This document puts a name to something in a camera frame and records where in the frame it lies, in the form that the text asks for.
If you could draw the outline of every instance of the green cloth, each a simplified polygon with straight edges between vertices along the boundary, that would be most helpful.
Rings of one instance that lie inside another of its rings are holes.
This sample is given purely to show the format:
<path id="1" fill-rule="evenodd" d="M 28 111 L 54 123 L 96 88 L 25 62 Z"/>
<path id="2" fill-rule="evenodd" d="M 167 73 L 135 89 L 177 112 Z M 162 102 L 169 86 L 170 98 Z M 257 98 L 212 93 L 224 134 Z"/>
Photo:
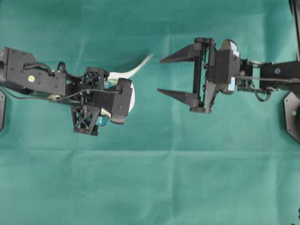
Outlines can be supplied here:
<path id="1" fill-rule="evenodd" d="M 300 146 L 283 98 L 218 94 L 211 114 L 157 92 L 191 91 L 192 63 L 158 61 L 195 37 L 234 40 L 242 58 L 296 58 L 287 0 L 0 0 L 0 48 L 69 73 L 134 77 L 125 125 L 73 132 L 68 105 L 7 96 L 0 132 L 2 225 L 290 225 L 300 206 Z"/>

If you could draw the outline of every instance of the wire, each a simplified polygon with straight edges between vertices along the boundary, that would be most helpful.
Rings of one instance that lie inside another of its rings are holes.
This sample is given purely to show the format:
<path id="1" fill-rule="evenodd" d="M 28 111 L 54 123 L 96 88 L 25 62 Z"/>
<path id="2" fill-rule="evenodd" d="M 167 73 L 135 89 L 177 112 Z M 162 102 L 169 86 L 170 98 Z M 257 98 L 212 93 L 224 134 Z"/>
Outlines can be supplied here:
<path id="1" fill-rule="evenodd" d="M 38 63 L 29 64 L 29 65 L 24 66 L 24 69 L 30 69 L 30 68 L 35 68 L 35 67 L 46 67 L 48 70 L 48 74 L 53 75 L 51 68 L 44 63 L 38 62 Z"/>
<path id="2" fill-rule="evenodd" d="M 72 95 L 68 95 L 68 96 L 61 97 L 61 98 L 58 98 L 56 100 L 51 100 L 51 101 L 52 102 L 59 102 L 59 101 L 65 100 L 67 98 L 71 98 L 71 97 L 74 97 L 76 95 L 79 95 L 82 92 L 89 92 L 89 91 L 102 92 L 102 93 L 107 93 L 107 94 L 118 94 L 118 93 L 120 93 L 119 91 L 107 91 L 107 90 L 99 90 L 99 89 L 82 89 L 81 91 L 76 92 Z"/>
<path id="3" fill-rule="evenodd" d="M 4 88 L 3 86 L 0 85 L 0 88 L 3 89 L 7 94 L 9 94 L 10 96 L 16 98 L 16 99 L 35 99 L 35 100 L 44 100 L 44 101 L 50 101 L 50 102 L 59 102 L 59 101 L 62 101 L 62 100 L 67 100 L 68 98 L 71 98 L 73 96 L 76 96 L 76 95 L 79 95 L 80 93 L 82 92 L 87 92 L 87 91 L 95 91 L 95 92 L 102 92 L 102 93 L 107 93 L 107 94 L 116 94 L 116 93 L 120 93 L 119 91 L 107 91 L 107 90 L 98 90 L 98 89 L 82 89 L 81 91 L 79 92 L 76 92 L 72 95 L 68 95 L 68 96 L 65 96 L 65 97 L 61 97 L 61 98 L 58 98 L 56 100 L 51 100 L 51 99 L 47 99 L 47 98 L 42 98 L 42 97 L 18 97 L 14 94 L 12 94 L 11 92 L 9 92 L 6 88 Z M 81 103 L 80 101 L 76 101 L 76 100 L 68 100 L 70 102 L 74 102 L 74 103 Z"/>
<path id="4" fill-rule="evenodd" d="M 292 79 L 278 79 L 278 78 L 260 78 L 260 77 L 252 77 L 252 76 L 235 76 L 235 78 L 240 80 L 259 80 L 259 81 L 275 81 L 275 82 L 285 82 L 285 83 L 300 83 L 299 78 Z"/>
<path id="5" fill-rule="evenodd" d="M 259 90 L 260 90 L 260 91 L 263 91 L 263 90 L 262 90 L 262 89 L 256 89 L 256 88 L 255 88 L 255 85 L 254 85 L 254 83 L 253 83 L 253 81 L 251 81 L 251 85 L 253 86 L 253 89 L 252 89 L 252 90 L 254 91 L 255 97 L 256 97 L 256 99 L 257 99 L 258 101 L 260 101 L 260 102 L 266 102 L 266 101 L 268 101 L 268 100 L 270 99 L 272 90 L 269 90 L 269 91 L 267 92 L 266 98 L 265 98 L 265 99 L 262 99 L 261 97 L 259 97 L 258 91 L 259 91 Z"/>
<path id="6" fill-rule="evenodd" d="M 59 63 L 58 63 L 58 65 L 57 65 L 57 71 L 59 71 L 60 68 L 62 68 L 61 71 L 62 71 L 63 73 L 66 74 L 68 80 L 70 80 L 70 81 L 72 81 L 72 82 L 76 82 L 76 81 L 81 80 L 80 77 L 75 77 L 75 76 L 73 76 L 73 75 L 71 75 L 71 74 L 69 74 L 69 73 L 67 72 L 67 70 L 66 70 L 66 64 L 65 64 L 64 62 L 59 62 Z"/>

